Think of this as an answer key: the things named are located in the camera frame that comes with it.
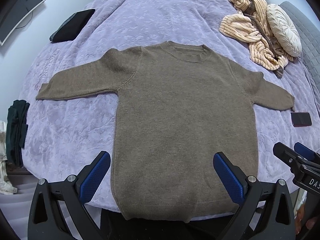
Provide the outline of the person's right hand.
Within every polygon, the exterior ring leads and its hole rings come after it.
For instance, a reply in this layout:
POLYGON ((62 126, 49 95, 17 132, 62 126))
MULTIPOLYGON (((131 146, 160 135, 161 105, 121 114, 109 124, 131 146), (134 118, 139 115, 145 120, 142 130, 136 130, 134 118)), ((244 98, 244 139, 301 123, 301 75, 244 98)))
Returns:
POLYGON ((300 206, 295 218, 295 234, 298 236, 303 227, 311 230, 319 220, 319 200, 307 200, 300 206))

